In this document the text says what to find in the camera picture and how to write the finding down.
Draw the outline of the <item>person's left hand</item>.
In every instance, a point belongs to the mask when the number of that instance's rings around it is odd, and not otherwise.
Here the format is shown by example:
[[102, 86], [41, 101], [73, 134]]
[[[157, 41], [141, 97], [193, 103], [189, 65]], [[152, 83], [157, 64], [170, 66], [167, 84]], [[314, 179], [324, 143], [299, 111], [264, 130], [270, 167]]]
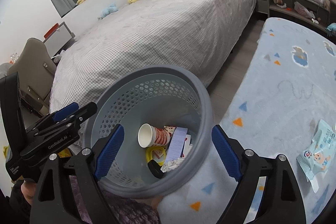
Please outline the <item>person's left hand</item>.
[[21, 191], [26, 201], [32, 206], [37, 183], [24, 180], [21, 185]]

